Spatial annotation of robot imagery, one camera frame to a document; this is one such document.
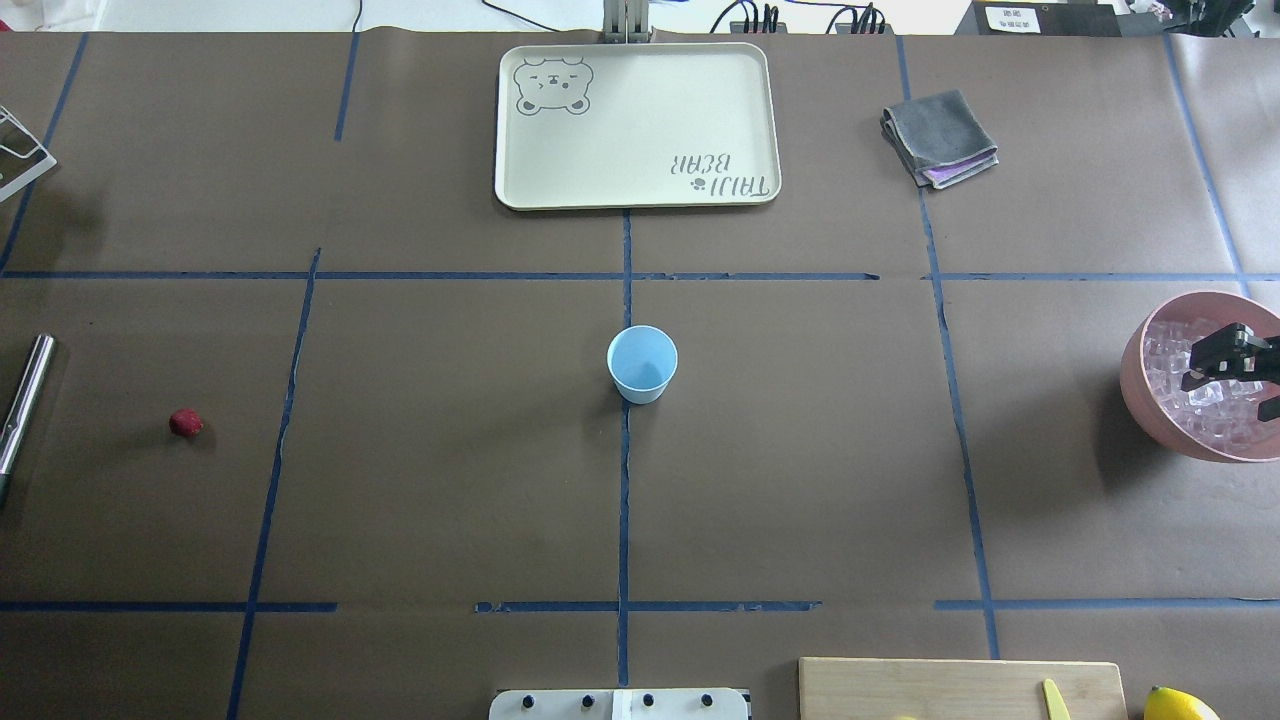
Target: metal cylinder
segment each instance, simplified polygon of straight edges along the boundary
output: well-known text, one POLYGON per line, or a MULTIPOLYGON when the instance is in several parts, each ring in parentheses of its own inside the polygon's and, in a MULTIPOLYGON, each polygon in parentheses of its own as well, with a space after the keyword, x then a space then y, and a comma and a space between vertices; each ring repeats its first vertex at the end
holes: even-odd
POLYGON ((54 359, 54 336, 41 333, 31 346, 31 355, 27 356, 27 369, 22 373, 22 382, 18 392, 14 393, 13 405, 9 406, 9 416, 4 421, 4 430, 0 432, 0 507, 9 496, 9 474, 13 464, 18 459, 18 450, 22 447, 22 437, 27 432, 31 413, 36 409, 36 400, 40 389, 45 384, 45 372, 54 359))

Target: lemon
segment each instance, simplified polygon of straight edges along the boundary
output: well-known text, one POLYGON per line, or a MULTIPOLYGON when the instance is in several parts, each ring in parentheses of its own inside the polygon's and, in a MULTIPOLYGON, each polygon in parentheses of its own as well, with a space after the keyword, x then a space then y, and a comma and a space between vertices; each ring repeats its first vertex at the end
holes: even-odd
POLYGON ((1142 720, 1221 720, 1217 712, 1196 696, 1156 685, 1147 696, 1142 720))

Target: red berry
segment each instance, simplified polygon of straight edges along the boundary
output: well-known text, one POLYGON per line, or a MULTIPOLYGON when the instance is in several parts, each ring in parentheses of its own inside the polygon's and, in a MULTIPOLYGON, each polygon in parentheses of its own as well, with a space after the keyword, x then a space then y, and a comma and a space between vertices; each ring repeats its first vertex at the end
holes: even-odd
POLYGON ((205 429, 205 421, 189 407, 183 407, 169 415, 169 430, 175 436, 196 437, 202 429, 205 429))

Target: folded cloth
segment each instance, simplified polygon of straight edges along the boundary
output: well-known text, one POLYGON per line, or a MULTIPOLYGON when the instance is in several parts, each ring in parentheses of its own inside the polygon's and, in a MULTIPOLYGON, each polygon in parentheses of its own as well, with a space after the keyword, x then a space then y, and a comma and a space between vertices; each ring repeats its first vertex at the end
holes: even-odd
POLYGON ((1000 161, 959 90, 884 108, 881 129, 919 187, 942 190, 1000 161))

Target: brown table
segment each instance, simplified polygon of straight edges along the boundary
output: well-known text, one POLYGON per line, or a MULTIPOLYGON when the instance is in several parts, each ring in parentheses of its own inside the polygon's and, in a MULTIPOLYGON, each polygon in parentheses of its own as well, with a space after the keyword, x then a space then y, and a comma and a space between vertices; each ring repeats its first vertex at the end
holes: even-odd
POLYGON ((774 202, 507 210, 499 56, 594 40, 0 35, 61 163, 0 205, 4 388, 61 341, 0 715, 628 684, 772 720, 835 655, 1106 660, 1134 714, 1267 716, 1280 474, 1161 448, 1117 368, 1179 292, 1280 307, 1280 45, 763 37, 774 202), (877 118, 952 87, 1001 164, 922 195, 877 118), (628 322, 680 346, 655 405, 604 370, 628 322))

